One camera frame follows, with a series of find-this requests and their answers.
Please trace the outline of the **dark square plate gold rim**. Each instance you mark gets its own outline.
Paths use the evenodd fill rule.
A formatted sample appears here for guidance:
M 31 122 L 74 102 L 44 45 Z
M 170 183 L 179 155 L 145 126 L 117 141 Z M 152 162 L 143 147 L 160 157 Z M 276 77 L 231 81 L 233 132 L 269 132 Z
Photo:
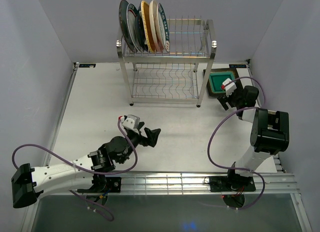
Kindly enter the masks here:
M 240 77 L 236 68 L 213 68 L 210 71 L 210 73 L 218 73 L 218 72 L 232 72 L 234 74 L 235 79 Z M 208 96 L 210 98 L 218 98 L 219 96 L 225 94 L 225 91 L 223 93 L 219 93 L 219 94 L 209 93 L 209 91 L 208 91 L 208 89 L 209 89 L 209 80 L 207 82 L 206 88 L 207 88 Z

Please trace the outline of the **white plate navy lettered rim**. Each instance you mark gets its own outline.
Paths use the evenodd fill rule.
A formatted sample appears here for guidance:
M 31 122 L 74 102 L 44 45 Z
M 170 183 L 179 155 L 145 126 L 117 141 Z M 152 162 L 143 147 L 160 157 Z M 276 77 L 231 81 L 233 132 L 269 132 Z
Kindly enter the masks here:
M 156 29 L 161 46 L 166 52 L 170 51 L 170 31 L 164 8 L 161 3 L 156 7 Z

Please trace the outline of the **dark blue leaf-shaped dish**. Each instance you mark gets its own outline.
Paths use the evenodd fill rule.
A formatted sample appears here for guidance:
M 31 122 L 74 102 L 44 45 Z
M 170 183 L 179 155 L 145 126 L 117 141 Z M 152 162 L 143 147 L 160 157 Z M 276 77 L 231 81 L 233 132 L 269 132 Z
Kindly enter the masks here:
M 141 8 L 139 8 L 137 11 L 138 11 L 138 15 L 135 17 L 135 33 L 136 33 L 138 44 L 141 47 L 140 50 L 142 52 L 147 52 L 148 51 L 148 44 L 146 42 L 146 36 L 145 36 Z

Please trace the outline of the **white plate green red rim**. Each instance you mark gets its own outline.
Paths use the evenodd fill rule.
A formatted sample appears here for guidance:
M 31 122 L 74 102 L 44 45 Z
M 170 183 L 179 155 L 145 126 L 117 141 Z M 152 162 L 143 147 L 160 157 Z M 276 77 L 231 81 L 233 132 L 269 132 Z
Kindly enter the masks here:
M 138 19 L 138 10 L 132 3 L 129 3 L 127 6 L 126 19 L 127 19 L 129 37 L 134 46 L 133 51 L 141 52 L 142 47 L 140 46 L 140 43 L 137 37 L 137 32 L 136 32 L 136 19 Z

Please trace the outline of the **square bamboo-pattern tray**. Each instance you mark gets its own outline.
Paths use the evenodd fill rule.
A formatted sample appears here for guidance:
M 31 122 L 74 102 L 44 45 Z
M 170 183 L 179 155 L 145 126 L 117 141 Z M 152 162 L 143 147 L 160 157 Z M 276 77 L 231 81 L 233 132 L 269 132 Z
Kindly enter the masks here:
M 150 5 L 145 0 L 142 0 L 140 2 L 140 10 L 141 10 L 143 29 L 144 29 L 145 40 L 148 47 L 148 51 L 150 53 L 155 53 L 156 47 L 153 40 L 151 23 L 150 23 Z

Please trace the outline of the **pink cream floral round plate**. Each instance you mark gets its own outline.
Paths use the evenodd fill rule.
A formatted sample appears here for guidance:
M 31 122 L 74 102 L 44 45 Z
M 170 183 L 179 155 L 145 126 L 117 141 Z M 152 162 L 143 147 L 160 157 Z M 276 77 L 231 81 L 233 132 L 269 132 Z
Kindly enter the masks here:
M 150 28 L 151 28 L 151 34 L 152 34 L 152 41 L 154 44 L 154 51 L 156 52 L 162 52 L 163 47 L 158 39 L 157 36 L 157 29 L 156 29 L 156 15 L 157 15 L 157 6 L 158 3 L 156 0 L 152 0 L 149 4 L 149 21 L 150 21 Z

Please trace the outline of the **large dark teal round plate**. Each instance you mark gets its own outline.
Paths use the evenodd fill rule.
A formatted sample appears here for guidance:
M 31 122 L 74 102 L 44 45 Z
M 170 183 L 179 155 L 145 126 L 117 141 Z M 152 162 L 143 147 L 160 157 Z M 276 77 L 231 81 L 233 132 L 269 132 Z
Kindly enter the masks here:
M 129 34 L 129 27 L 127 23 L 127 7 L 129 3 L 127 0 L 121 0 L 119 4 L 118 9 L 118 18 L 119 18 L 119 25 L 121 28 L 122 36 L 124 41 L 126 42 L 128 48 L 131 50 L 131 52 L 136 52 L 136 48 L 131 40 L 130 34 Z

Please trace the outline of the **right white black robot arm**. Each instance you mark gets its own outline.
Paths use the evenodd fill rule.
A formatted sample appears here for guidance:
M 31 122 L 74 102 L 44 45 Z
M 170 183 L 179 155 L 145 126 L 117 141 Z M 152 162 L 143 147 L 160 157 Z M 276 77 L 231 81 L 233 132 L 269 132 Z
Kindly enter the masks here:
M 226 176 L 210 177 L 212 192 L 256 190 L 253 175 L 256 169 L 268 158 L 287 150 L 290 142 L 289 113 L 254 108 L 259 89 L 246 85 L 237 88 L 235 83 L 223 85 L 225 95 L 218 101 L 225 110 L 236 108 L 236 115 L 242 121 L 252 123 L 250 146 L 240 159 L 228 169 Z

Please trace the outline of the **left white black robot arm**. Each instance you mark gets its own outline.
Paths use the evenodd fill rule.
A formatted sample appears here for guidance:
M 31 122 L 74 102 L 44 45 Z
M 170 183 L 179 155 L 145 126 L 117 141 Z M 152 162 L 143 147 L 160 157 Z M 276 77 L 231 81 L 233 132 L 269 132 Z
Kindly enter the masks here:
M 121 136 L 112 138 L 97 150 L 78 159 L 68 161 L 51 153 L 62 162 L 56 165 L 32 167 L 29 163 L 17 165 L 11 178 L 12 206 L 15 209 L 35 204 L 39 199 L 59 192 L 77 190 L 79 193 L 97 193 L 107 188 L 109 175 L 117 175 L 115 164 L 124 164 L 131 154 L 136 154 L 137 146 L 155 147 L 161 129 L 140 129 L 138 125 L 124 125 L 118 122 Z

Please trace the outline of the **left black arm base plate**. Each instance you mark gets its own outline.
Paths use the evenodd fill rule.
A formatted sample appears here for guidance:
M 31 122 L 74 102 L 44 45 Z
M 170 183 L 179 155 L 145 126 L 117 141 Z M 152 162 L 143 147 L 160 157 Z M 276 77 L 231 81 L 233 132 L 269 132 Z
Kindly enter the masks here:
M 76 191 L 83 194 L 93 193 L 119 193 L 121 191 L 122 178 L 121 177 L 105 177 L 93 176 L 89 183 L 90 187 L 80 187 Z

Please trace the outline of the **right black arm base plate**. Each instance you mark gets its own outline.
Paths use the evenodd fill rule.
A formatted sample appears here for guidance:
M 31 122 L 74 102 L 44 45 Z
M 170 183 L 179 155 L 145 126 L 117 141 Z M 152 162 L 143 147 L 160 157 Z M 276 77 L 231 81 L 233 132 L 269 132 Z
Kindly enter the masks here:
M 231 179 L 227 176 L 210 176 L 208 181 L 211 192 L 255 192 L 253 177 Z

